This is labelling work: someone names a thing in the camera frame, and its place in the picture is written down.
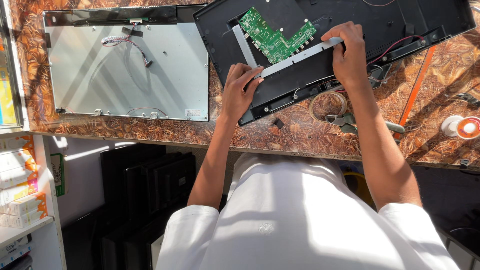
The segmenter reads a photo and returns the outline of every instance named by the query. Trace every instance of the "shelf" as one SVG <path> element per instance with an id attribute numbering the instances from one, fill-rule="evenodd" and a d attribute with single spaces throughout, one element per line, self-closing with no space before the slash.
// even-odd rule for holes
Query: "shelf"
<path id="1" fill-rule="evenodd" d="M 0 227 L 0 247 L 6 246 L 20 237 L 24 237 L 29 233 L 53 222 L 53 217 L 45 217 L 33 223 L 32 225 L 19 229 L 12 227 Z"/>

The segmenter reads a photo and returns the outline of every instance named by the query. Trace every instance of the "white shirt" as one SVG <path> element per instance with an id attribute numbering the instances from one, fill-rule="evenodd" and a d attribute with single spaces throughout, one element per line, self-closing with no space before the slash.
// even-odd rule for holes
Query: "white shirt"
<path id="1" fill-rule="evenodd" d="M 376 213 L 327 160 L 243 154 L 220 214 L 192 205 L 170 217 L 162 269 L 458 267 L 422 208 L 391 203 Z"/>

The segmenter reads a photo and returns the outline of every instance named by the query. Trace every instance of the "workbench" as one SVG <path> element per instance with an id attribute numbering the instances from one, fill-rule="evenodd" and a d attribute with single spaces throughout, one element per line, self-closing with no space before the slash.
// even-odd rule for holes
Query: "workbench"
<path id="1" fill-rule="evenodd" d="M 208 147 L 222 104 L 223 87 L 210 65 L 209 121 L 144 120 L 90 117 L 55 112 L 46 43 L 42 36 L 42 11 L 116 6 L 198 4 L 201 0 L 11 0 L 21 79 L 30 132 L 80 138 L 140 143 Z M 477 23 L 480 13 L 474 12 Z M 480 28 L 403 60 L 398 72 L 374 90 L 385 120 L 400 123 L 406 133 L 399 147 L 410 164 L 480 171 L 480 139 L 463 140 L 444 135 L 440 124 L 451 115 L 480 116 L 479 109 L 452 96 L 468 92 L 480 99 Z M 310 100 L 236 127 L 231 150 L 283 155 L 361 160 L 356 135 L 341 133 L 338 126 L 315 122 Z M 279 118 L 285 126 L 273 125 Z"/>

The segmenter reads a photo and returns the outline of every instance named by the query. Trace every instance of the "green circuit board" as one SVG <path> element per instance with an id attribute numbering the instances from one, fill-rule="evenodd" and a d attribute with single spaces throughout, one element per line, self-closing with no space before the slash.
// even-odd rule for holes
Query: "green circuit board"
<path id="1" fill-rule="evenodd" d="M 240 19 L 240 25 L 272 64 L 287 59 L 317 32 L 312 23 L 307 21 L 291 39 L 286 39 L 280 29 L 272 30 L 255 7 Z"/>

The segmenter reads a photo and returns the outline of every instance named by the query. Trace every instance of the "pliers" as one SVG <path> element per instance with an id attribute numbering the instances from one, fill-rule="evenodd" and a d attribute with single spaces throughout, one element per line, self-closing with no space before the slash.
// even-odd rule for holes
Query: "pliers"
<path id="1" fill-rule="evenodd" d="M 353 133 L 358 135 L 357 127 L 353 126 L 356 124 L 355 115 L 352 112 L 347 112 L 342 115 L 329 114 L 325 116 L 325 120 L 330 124 L 340 126 L 340 130 L 343 133 Z M 399 124 L 395 124 L 389 121 L 385 121 L 387 128 L 391 131 L 403 134 L 405 133 L 405 128 Z"/>

